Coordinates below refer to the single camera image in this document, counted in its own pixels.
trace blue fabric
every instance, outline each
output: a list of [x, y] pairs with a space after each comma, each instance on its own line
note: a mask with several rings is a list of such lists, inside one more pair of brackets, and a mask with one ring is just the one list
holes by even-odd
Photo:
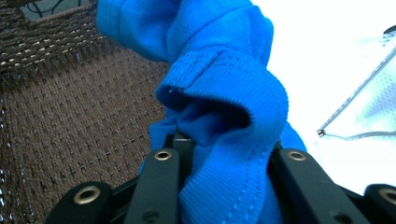
[[287, 123], [288, 97], [266, 69], [272, 23], [247, 0], [100, 0], [105, 35], [171, 64], [156, 90], [166, 119], [151, 147], [178, 127], [195, 142], [179, 194], [183, 223], [280, 223], [266, 166], [276, 141], [304, 149]]

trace blue garment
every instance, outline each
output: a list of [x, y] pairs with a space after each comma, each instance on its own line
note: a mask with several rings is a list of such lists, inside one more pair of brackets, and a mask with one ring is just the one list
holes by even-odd
[[156, 90], [166, 119], [152, 149], [178, 127], [195, 142], [179, 194], [183, 223], [279, 223], [266, 166], [276, 141], [304, 149], [288, 97], [266, 69], [273, 25], [248, 0], [100, 0], [100, 31], [171, 64]]

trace white surface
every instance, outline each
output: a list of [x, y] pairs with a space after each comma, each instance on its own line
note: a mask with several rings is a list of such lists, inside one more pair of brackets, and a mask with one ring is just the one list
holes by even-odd
[[[371, 183], [396, 186], [396, 146], [372, 146], [371, 142], [365, 143], [365, 148], [340, 151], [319, 149], [316, 144], [316, 130], [373, 70], [374, 59], [372, 64], [361, 62], [361, 44], [396, 25], [396, 2], [252, 2], [274, 23], [268, 67], [288, 91], [289, 120], [308, 151], [334, 182], [360, 194]], [[339, 145], [331, 141], [328, 146]]]

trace woven surface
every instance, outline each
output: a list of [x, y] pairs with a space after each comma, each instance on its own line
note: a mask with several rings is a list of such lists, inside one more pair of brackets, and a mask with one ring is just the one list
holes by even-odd
[[95, 3], [29, 22], [0, 0], [0, 223], [43, 223], [75, 185], [136, 176], [168, 69], [97, 33]]

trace wicker basket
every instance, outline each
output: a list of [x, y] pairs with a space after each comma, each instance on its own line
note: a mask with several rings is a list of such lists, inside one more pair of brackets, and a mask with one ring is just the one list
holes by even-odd
[[163, 118], [168, 69], [100, 36], [96, 2], [38, 21], [0, 0], [0, 223], [43, 223], [75, 185], [116, 187]]

